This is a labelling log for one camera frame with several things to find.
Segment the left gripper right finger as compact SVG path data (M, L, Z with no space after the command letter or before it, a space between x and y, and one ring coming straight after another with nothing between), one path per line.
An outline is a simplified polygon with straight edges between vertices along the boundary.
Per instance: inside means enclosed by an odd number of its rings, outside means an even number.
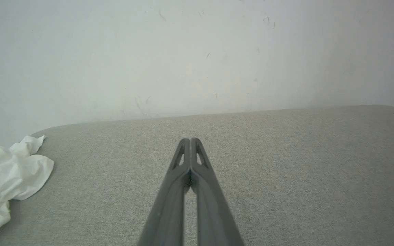
M199 246L244 246L205 148L191 139L191 187L197 196Z

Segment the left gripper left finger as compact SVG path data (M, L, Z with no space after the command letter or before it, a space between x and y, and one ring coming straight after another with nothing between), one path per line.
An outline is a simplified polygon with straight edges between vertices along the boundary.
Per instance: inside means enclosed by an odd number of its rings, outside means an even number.
M190 139L181 139L147 217L138 246L184 244L184 198L191 185Z

